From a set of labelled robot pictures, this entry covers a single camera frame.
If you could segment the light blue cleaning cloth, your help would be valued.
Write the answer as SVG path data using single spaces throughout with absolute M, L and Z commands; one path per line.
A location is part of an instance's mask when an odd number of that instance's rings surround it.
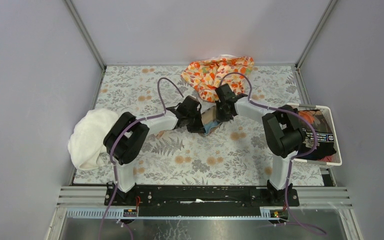
M 207 136 L 211 134 L 216 128 L 218 128 L 220 123 L 217 120 L 212 120 L 206 124 L 204 124 L 204 135 Z

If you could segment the plaid glasses case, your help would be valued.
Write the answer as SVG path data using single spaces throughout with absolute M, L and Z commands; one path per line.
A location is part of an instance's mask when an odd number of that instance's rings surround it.
M 211 122 L 211 121 L 213 121 L 213 120 L 216 120 L 215 119 L 215 113 L 216 113 L 216 106 L 212 106 L 212 107 L 210 107 L 209 109 L 207 109 L 206 111 L 204 111 L 203 113 L 202 113 L 202 123 L 203 123 L 203 125 L 204 124 L 206 124 L 206 123 L 208 123 L 208 122 Z M 200 136 L 202 136 L 202 137 L 205 137 L 205 136 L 208 136 L 208 135 L 204 135 L 204 133 L 200 133 L 199 134 Z

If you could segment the clear pink sunglasses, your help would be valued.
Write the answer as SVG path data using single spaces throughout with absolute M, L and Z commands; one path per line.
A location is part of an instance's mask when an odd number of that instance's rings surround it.
M 164 135 L 165 132 L 166 132 L 165 130 L 162 130 L 162 131 L 158 132 L 158 133 L 155 135 L 155 137 L 156 137 L 157 139 L 160 139 L 160 138 Z

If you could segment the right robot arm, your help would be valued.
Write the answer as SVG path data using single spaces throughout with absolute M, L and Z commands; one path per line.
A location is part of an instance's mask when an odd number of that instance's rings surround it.
M 251 101 L 244 93 L 236 94 L 228 84 L 215 89 L 216 120 L 228 122 L 235 116 L 246 117 L 262 124 L 266 144 L 273 154 L 272 174 L 268 180 L 267 201 L 273 206 L 286 199 L 285 189 L 290 185 L 292 159 L 299 153 L 305 134 L 299 115 L 290 105 L 280 108 Z

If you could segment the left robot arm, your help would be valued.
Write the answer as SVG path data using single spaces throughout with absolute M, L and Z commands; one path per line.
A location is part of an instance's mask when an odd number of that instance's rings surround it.
M 132 204 L 136 185 L 133 174 L 134 160 L 146 138 L 162 131 L 186 128 L 190 133 L 204 133 L 201 103 L 187 96 L 183 102 L 169 107 L 165 113 L 137 118 L 130 112 L 123 113 L 103 139 L 113 164 L 114 183 L 118 188 L 116 199 L 124 206 Z

